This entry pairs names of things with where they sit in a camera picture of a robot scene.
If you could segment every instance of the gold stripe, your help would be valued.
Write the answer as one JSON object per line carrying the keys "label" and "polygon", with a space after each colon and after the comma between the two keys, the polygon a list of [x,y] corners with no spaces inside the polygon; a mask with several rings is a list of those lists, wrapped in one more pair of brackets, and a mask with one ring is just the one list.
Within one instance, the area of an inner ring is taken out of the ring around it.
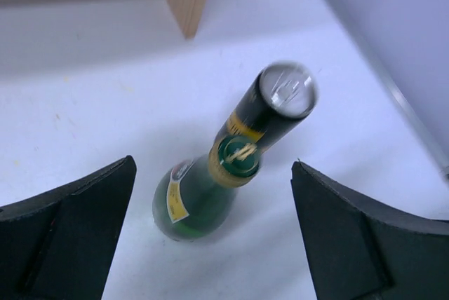
{"label": "gold stripe", "polygon": [[259,141],[264,133],[252,130],[246,126],[242,120],[237,116],[235,111],[232,112],[229,119],[226,121],[227,131],[230,135],[246,135],[251,138],[254,142]]}

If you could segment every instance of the green glass bottle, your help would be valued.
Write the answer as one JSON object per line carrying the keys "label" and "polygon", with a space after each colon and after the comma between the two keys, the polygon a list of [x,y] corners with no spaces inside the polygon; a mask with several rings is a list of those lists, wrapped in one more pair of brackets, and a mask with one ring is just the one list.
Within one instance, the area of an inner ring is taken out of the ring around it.
{"label": "green glass bottle", "polygon": [[260,152],[244,136],[227,136],[209,154],[183,161],[156,188],[156,225],[174,240],[194,240],[223,224],[240,186],[258,172]]}

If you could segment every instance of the green bottle cap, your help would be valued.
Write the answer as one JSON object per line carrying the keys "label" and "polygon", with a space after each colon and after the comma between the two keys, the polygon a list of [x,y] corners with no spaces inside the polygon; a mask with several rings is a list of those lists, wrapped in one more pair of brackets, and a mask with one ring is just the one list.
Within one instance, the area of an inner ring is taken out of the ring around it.
{"label": "green bottle cap", "polygon": [[260,151],[243,135],[230,135],[214,144],[209,153],[209,172],[221,185],[247,184],[259,170]]}

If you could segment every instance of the white table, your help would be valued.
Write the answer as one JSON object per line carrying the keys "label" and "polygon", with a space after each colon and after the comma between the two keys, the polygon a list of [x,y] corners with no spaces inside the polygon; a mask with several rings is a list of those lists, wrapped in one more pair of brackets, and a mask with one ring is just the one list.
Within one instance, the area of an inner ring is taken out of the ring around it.
{"label": "white table", "polygon": [[[436,164],[324,0],[209,0],[201,27],[184,42],[163,0],[0,8],[0,205],[127,154],[138,165],[104,300],[315,299],[290,187],[298,157],[401,210],[449,217]],[[151,213],[161,176],[208,151],[276,60],[313,71],[316,110],[266,154],[221,229],[164,238]]]}

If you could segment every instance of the metal edge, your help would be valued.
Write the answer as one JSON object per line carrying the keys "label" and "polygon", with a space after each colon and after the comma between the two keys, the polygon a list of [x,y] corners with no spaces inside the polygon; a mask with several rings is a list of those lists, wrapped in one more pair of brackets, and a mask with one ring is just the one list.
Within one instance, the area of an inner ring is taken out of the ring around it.
{"label": "metal edge", "polygon": [[418,118],[413,108],[408,103],[407,99],[403,96],[398,86],[394,83],[393,78],[387,71],[386,67],[380,61],[380,58],[372,50],[368,42],[363,35],[355,29],[355,26],[351,25],[351,17],[342,8],[338,7],[338,0],[326,0],[326,3],[330,6],[335,16],[340,20],[342,26],[349,33],[351,38],[355,41],[362,54],[365,56],[366,61],[376,71],[382,84],[387,89],[387,92],[391,95],[395,105],[399,108],[399,111],[406,117],[407,121],[411,124],[412,128],[417,133],[418,137],[422,140],[426,146],[427,151],[436,161],[436,164],[440,167],[441,174],[449,179],[449,157],[447,157],[440,146],[429,132],[427,127]]}

